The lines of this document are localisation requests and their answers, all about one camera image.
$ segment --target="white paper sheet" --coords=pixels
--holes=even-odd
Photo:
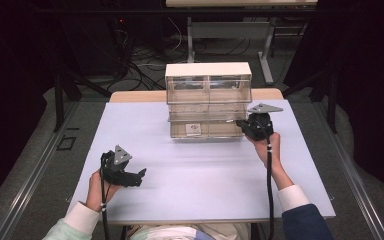
[[[333,217],[326,190],[286,100],[254,101],[281,107],[270,113],[282,136],[282,163],[324,217]],[[245,138],[223,143],[179,143],[170,137],[166,103],[107,103],[69,210],[87,196],[102,153],[119,144],[133,158],[126,171],[147,168],[140,187],[116,193],[108,221],[172,223],[269,218],[266,169]],[[281,217],[273,182],[275,217]]]

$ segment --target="black backdrop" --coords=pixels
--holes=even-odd
[[[384,1],[318,4],[320,9],[355,6],[354,18],[310,22],[285,84],[293,87],[326,64],[338,66],[338,104],[348,113],[354,131],[354,159],[384,182]],[[341,42],[344,47],[338,52]],[[332,54],[338,54],[334,62]]]
[[[39,122],[53,86],[25,8],[0,0],[0,186]]]

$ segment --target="white sleeve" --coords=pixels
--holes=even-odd
[[[63,221],[80,232],[92,235],[99,220],[99,215],[100,213],[77,202],[73,209],[64,217]]]
[[[282,212],[311,203],[298,185],[292,185],[280,190],[277,196],[282,206]]]

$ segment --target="transparent container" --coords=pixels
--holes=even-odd
[[[237,139],[236,120],[247,117],[251,98],[248,63],[168,64],[167,104],[175,139]]]

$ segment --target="tabletop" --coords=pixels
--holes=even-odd
[[[283,108],[271,113],[282,135],[282,162],[323,217],[335,212],[287,100],[277,89],[253,89],[253,102]],[[266,170],[253,145],[179,143],[170,137],[165,91],[116,92],[106,104],[68,211],[87,196],[102,153],[120,145],[133,158],[127,172],[147,168],[140,187],[117,192],[108,204],[112,224],[261,222],[269,219]],[[277,191],[274,183],[273,192]],[[275,217],[281,217],[274,197]]]
[[[317,0],[167,0],[167,7],[246,7],[316,5]]]

